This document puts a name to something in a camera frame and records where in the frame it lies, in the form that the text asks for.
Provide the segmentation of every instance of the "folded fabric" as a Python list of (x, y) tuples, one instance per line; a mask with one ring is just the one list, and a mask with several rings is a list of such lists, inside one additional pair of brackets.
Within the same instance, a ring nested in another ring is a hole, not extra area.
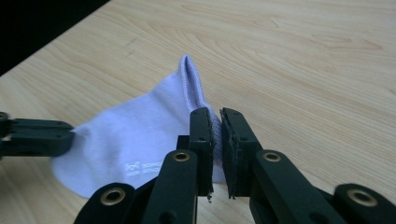
[(158, 175), (179, 135), (188, 135), (190, 112), (209, 109), (215, 138), (213, 180), (224, 181), (220, 122), (205, 100), (198, 72), (187, 55), (178, 70), (152, 91), (109, 108), (78, 126), (70, 150), (53, 158), (52, 171), (76, 194), (91, 197), (104, 185), (135, 188)]

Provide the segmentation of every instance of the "table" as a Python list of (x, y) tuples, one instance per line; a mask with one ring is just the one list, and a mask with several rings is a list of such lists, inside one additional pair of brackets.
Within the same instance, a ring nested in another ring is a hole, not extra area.
[[(184, 53), (216, 109), (242, 112), (264, 148), (316, 187), (396, 203), (394, 1), (114, 0), (0, 78), (0, 111), (77, 126), (152, 89)], [(251, 223), (215, 185), (198, 223)], [(72, 223), (86, 199), (49, 158), (3, 158), (0, 223)]]

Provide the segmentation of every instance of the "sock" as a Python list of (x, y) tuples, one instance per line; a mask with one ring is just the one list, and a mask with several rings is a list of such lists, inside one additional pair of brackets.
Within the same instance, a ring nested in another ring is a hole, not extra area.
[(209, 109), (213, 126), (213, 180), (224, 182), (220, 122), (187, 55), (178, 70), (152, 91), (104, 110), (74, 129), (70, 150), (52, 159), (52, 171), (83, 197), (113, 182), (137, 189), (158, 175), (165, 155), (176, 149), (177, 137), (189, 134), (190, 112), (200, 107)]

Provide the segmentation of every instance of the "white sock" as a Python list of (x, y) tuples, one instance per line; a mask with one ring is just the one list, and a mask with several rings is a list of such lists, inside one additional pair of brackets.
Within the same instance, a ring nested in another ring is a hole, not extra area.
[(139, 188), (158, 175), (165, 155), (176, 149), (177, 137), (189, 135), (190, 112), (200, 107), (209, 108), (216, 142), (213, 180), (223, 182), (220, 122), (187, 55), (152, 91), (78, 126), (70, 150), (52, 159), (53, 173), (83, 197), (113, 182)]

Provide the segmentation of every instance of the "wooden table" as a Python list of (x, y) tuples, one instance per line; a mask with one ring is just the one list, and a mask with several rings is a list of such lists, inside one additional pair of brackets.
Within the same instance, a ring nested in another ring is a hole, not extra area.
[[(74, 126), (152, 89), (188, 53), (208, 102), (328, 192), (396, 203), (396, 2), (114, 0), (0, 78), (0, 111)], [(216, 185), (198, 223), (251, 223)], [(72, 223), (86, 199), (48, 158), (3, 158), (0, 223)]]

